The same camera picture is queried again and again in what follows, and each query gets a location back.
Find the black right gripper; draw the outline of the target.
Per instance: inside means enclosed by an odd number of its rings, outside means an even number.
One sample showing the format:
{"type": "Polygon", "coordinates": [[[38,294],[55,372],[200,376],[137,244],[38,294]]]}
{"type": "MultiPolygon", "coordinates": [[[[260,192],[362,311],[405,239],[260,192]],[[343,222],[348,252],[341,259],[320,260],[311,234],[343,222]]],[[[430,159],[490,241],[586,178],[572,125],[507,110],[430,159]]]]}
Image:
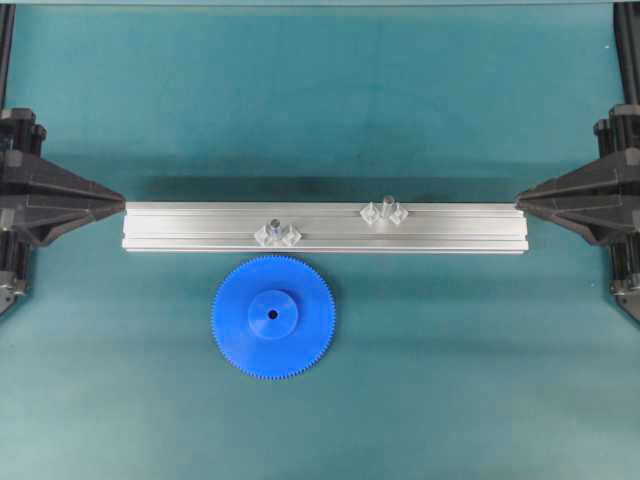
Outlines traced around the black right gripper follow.
{"type": "Polygon", "coordinates": [[[639,183],[639,152],[622,151],[639,148],[639,112],[627,112],[629,107],[633,105],[615,105],[607,119],[594,125],[601,158],[521,192],[516,207],[578,234],[590,245],[610,245],[610,293],[619,308],[638,320],[639,211],[580,204],[560,208],[552,201],[537,201],[611,194],[639,183]]]}

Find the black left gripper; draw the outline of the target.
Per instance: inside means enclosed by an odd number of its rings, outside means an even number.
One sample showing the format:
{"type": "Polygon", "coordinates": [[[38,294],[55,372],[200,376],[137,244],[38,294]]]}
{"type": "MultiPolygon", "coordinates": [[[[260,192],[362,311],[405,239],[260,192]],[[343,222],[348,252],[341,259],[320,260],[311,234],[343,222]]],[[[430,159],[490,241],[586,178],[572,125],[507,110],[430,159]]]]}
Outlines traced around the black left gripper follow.
{"type": "Polygon", "coordinates": [[[46,135],[32,110],[1,110],[1,315],[27,292],[29,244],[48,246],[125,208],[121,194],[37,156],[46,135]],[[11,199],[28,194],[74,199],[11,199]]]}

